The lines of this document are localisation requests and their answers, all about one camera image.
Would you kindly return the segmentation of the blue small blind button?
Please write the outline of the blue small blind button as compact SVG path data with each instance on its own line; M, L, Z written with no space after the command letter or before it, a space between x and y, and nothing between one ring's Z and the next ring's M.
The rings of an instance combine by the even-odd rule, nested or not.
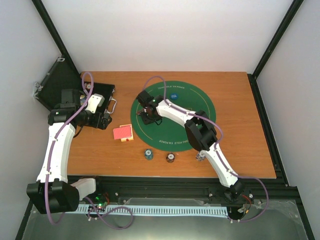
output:
M176 92L173 92L169 95L169 98L173 101L177 100L179 98L179 95Z

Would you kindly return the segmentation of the blue 50 chip stack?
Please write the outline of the blue 50 chip stack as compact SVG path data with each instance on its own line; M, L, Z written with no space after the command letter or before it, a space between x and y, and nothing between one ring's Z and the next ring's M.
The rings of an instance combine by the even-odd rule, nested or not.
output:
M145 157L148 161L152 160L153 157L154 157L153 151L152 151L150 148L146 149L146 150L144 151L144 157Z

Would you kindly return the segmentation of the brown 100 chip stack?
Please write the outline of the brown 100 chip stack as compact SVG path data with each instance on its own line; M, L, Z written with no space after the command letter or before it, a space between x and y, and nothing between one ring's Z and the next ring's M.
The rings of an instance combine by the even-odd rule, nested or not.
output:
M175 155L172 152L168 153L166 155L166 161L168 163L173 163L175 161Z

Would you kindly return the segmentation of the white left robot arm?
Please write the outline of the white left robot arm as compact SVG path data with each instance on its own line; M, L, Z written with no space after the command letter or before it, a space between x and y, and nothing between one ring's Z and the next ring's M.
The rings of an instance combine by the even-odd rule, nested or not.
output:
M112 121L107 109L112 94L90 90L64 89L61 101L48 116L49 138L44 162L35 183L26 193L41 214L73 212L85 197L92 201L103 198L104 188L95 177L68 182L68 159L77 127L105 130Z

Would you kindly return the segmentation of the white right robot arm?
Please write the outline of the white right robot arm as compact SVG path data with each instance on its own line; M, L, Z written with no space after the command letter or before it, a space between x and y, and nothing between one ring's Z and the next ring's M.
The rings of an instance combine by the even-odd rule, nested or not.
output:
M225 198L235 202L245 186L224 156L217 138L218 126L209 119L206 112L187 110L164 96L153 97L146 90L141 91L136 100L142 106L139 115L145 124L167 118L184 127L191 147L204 155L217 173L220 184L226 188Z

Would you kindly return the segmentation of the red playing card deck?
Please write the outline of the red playing card deck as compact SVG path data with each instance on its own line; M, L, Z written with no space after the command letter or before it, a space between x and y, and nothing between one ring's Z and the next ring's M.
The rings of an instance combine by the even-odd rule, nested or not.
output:
M134 139L133 128L131 124L120 125L112 130L113 139L121 142L128 142Z

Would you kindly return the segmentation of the round green poker mat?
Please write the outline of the round green poker mat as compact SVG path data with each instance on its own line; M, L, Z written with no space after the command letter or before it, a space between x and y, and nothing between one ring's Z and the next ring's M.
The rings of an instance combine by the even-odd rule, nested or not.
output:
M134 100L130 110L130 121L136 135L147 145L165 152L183 152L191 150L185 129L185 123L199 111L204 111L206 117L216 121L216 109L211 98L197 86L183 81L158 82L145 91L151 97L157 98L166 93L166 102L158 104L156 113L161 119L146 124L138 113L144 113L144 108Z

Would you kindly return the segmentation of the black poker chip case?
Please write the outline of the black poker chip case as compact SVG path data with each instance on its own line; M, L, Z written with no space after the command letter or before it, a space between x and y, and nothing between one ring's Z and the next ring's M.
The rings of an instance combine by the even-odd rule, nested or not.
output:
M81 110L70 123L74 127L84 126L87 116L85 111L108 113L110 98L114 92L115 85L113 84L94 83L92 97L102 96L103 102L97 106L96 110ZM82 95L85 95L82 79L72 70L64 56L58 57L43 81L36 85L34 93L34 97L50 111L48 116L50 126L54 123L65 123L75 114L84 103L80 99Z

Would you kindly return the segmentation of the purple white chip stack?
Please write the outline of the purple white chip stack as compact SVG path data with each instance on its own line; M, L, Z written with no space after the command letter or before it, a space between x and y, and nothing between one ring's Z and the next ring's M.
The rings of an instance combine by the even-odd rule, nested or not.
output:
M198 153L196 154L196 159L197 159L199 162L204 161L205 158L206 158L206 156L205 156L205 154L204 154L202 151L200 151L200 152L198 152Z

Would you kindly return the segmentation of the black aluminium frame rail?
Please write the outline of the black aluminium frame rail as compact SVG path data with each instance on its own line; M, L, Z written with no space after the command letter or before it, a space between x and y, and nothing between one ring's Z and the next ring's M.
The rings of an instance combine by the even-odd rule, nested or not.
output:
M178 177L124 177L98 176L96 192L89 195L92 200L97 195L120 204L131 198L147 199L195 199L205 203L223 206L237 206L245 203L245 196L253 195L255 203L265 203L266 199L292 200L302 203L297 187L285 185L282 180L264 179L244 180L244 193L230 201L225 196L226 190L216 178L178 178Z

